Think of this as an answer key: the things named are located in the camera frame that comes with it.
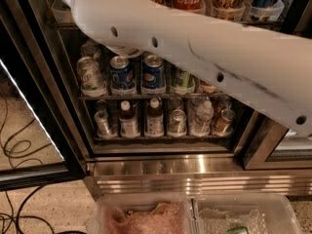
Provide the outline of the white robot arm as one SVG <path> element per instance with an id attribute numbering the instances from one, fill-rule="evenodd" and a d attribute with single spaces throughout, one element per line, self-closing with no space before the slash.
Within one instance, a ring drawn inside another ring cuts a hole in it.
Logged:
<path id="1" fill-rule="evenodd" d="M 312 136 L 312 40 L 161 6 L 63 0 L 97 42 L 153 53 L 283 126 Z"/>

